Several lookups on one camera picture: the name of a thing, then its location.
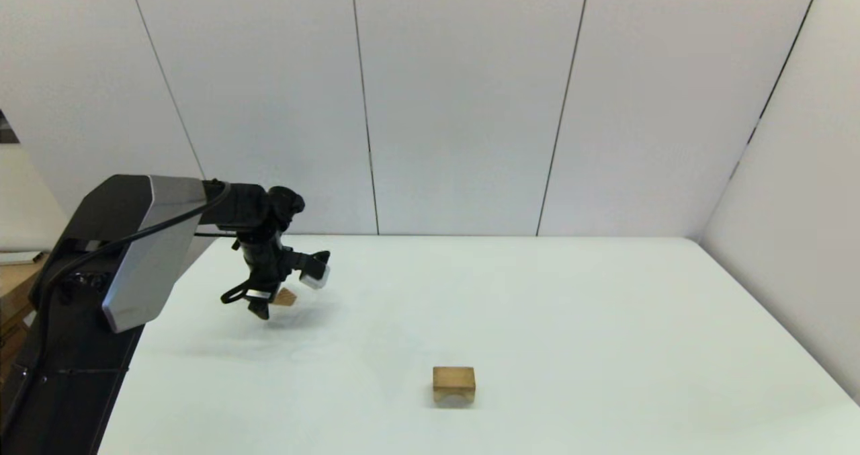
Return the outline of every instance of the wooden block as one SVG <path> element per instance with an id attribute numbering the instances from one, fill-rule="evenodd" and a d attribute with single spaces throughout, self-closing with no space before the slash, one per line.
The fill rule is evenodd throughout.
<path id="1" fill-rule="evenodd" d="M 439 402 L 448 395 L 460 395 L 468 402 L 475 401 L 475 368 L 433 368 L 433 400 Z"/>
<path id="2" fill-rule="evenodd" d="M 288 288 L 283 287 L 271 303 L 275 305 L 293 305 L 296 303 L 296 294 L 290 292 Z"/>

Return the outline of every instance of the table surface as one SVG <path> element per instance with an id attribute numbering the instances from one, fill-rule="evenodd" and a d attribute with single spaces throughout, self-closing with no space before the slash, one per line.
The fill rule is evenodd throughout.
<path id="1" fill-rule="evenodd" d="M 261 321 L 216 241 L 148 324 L 103 453 L 860 453 L 860 407 L 682 239 L 286 237 Z M 472 405 L 433 403 L 473 366 Z"/>

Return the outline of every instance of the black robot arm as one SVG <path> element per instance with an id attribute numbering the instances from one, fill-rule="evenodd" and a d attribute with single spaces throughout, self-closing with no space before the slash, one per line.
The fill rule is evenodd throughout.
<path id="1" fill-rule="evenodd" d="M 30 292 L 36 317 L 0 398 L 3 455 L 98 452 L 145 323 L 166 303 L 198 224 L 234 232 L 249 266 L 227 302 L 247 299 L 266 319 L 292 270 L 321 287 L 329 253 L 280 243 L 303 209 L 288 188 L 190 177 L 117 175 L 86 195 Z"/>

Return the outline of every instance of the panel seam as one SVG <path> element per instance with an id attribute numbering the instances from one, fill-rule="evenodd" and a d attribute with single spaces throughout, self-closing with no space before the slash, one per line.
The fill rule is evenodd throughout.
<path id="1" fill-rule="evenodd" d="M 361 100 L 365 108 L 365 133 L 368 134 L 368 163 L 371 169 L 371 191 L 374 193 L 374 218 L 376 219 L 377 235 L 379 235 L 379 209 L 376 200 L 376 180 L 374 177 L 374 150 L 371 148 L 371 127 L 368 119 L 368 92 L 365 90 L 365 67 L 361 59 L 361 38 L 359 37 L 359 9 L 353 0 L 353 18 L 355 19 L 355 43 L 359 50 L 359 75 L 361 77 Z"/>
<path id="2" fill-rule="evenodd" d="M 568 81 L 564 86 L 564 96 L 562 97 L 562 111 L 558 114 L 558 127 L 556 128 L 556 140 L 552 143 L 552 155 L 550 155 L 550 169 L 546 174 L 546 186 L 544 186 L 544 199 L 540 204 L 540 215 L 537 217 L 537 230 L 535 237 L 540 235 L 541 221 L 544 221 L 544 208 L 546 207 L 547 193 L 550 191 L 550 178 L 552 177 L 552 165 L 556 161 L 556 149 L 558 148 L 558 137 L 562 131 L 562 119 L 564 118 L 564 109 L 568 105 L 568 91 L 570 90 L 570 78 L 574 73 L 574 62 L 576 60 L 576 49 L 580 45 L 580 35 L 583 34 L 583 20 L 586 16 L 586 4 L 589 0 L 583 0 L 583 8 L 580 10 L 580 23 L 576 27 L 576 38 L 574 39 L 574 52 L 570 57 L 570 69 L 568 69 Z"/>
<path id="3" fill-rule="evenodd" d="M 185 139 L 188 140 L 188 146 L 191 148 L 191 154 L 194 156 L 194 161 L 197 162 L 197 168 L 200 170 L 200 176 L 203 179 L 206 179 L 206 173 L 203 172 L 203 166 L 200 164 L 200 158 L 197 156 L 197 151 L 194 150 L 194 144 L 191 142 L 191 136 L 188 134 L 188 128 L 185 127 L 185 120 L 182 118 L 182 113 L 179 112 L 179 106 L 176 103 L 176 99 L 173 95 L 173 90 L 170 88 L 170 82 L 167 79 L 166 73 L 164 73 L 164 67 L 161 63 L 161 58 L 159 58 L 159 52 L 156 51 L 156 44 L 153 42 L 153 35 L 150 35 L 150 28 L 148 28 L 146 24 L 146 18 L 144 18 L 144 11 L 140 8 L 140 1 L 134 0 L 134 4 L 137 5 L 138 13 L 140 14 L 140 20 L 144 24 L 144 30 L 146 32 L 146 38 L 150 41 L 150 47 L 153 48 L 153 54 L 156 57 L 156 63 L 159 64 L 159 70 L 162 73 L 162 78 L 164 79 L 164 85 L 167 88 L 167 93 L 170 96 L 170 101 L 173 103 L 173 108 L 176 111 L 176 117 L 179 118 L 179 124 L 182 126 L 182 131 L 185 133 Z"/>
<path id="4" fill-rule="evenodd" d="M 734 179 L 734 174 L 738 172 L 740 168 L 740 162 L 743 161 L 744 155 L 746 155 L 746 150 L 749 149 L 750 142 L 753 141 L 753 136 L 755 136 L 756 130 L 761 126 L 762 118 L 765 117 L 765 112 L 767 111 L 767 106 L 770 105 L 771 99 L 773 97 L 773 93 L 777 91 L 777 86 L 779 85 L 779 80 L 783 78 L 783 72 L 785 72 L 785 67 L 789 64 L 789 59 L 791 58 L 791 52 L 795 50 L 795 45 L 798 44 L 798 38 L 801 36 L 801 31 L 804 29 L 804 24 L 806 23 L 806 18 L 809 16 L 809 10 L 812 10 L 812 4 L 815 0 L 809 0 L 809 4 L 807 5 L 807 9 L 804 12 L 804 18 L 801 19 L 801 24 L 798 26 L 798 32 L 795 33 L 795 39 L 792 40 L 791 46 L 789 47 L 789 53 L 786 54 L 785 60 L 783 61 L 782 69 L 779 70 L 777 74 L 776 81 L 773 82 L 773 87 L 771 88 L 771 93 L 767 95 L 767 100 L 765 100 L 765 106 L 761 108 L 761 114 L 759 114 L 759 120 L 755 122 L 755 126 L 752 127 L 752 133 L 750 133 L 749 139 L 746 140 L 746 144 L 744 145 L 743 151 L 740 152 L 740 156 L 738 157 L 738 162 L 734 164 L 732 168 L 731 174 L 729 174 L 728 179 L 726 180 L 726 185 L 723 186 L 722 192 L 720 192 L 720 197 L 716 200 L 714 207 L 710 210 L 710 214 L 707 216 L 703 226 L 701 226 L 701 230 L 698 232 L 698 236 L 696 238 L 696 243 L 701 244 L 704 241 L 704 234 L 707 230 L 707 226 L 710 225 L 710 222 L 714 219 L 714 215 L 716 215 L 716 211 L 720 207 L 722 203 L 722 198 L 725 198 L 726 192 L 728 191 L 728 185 L 731 183 L 732 179 Z"/>

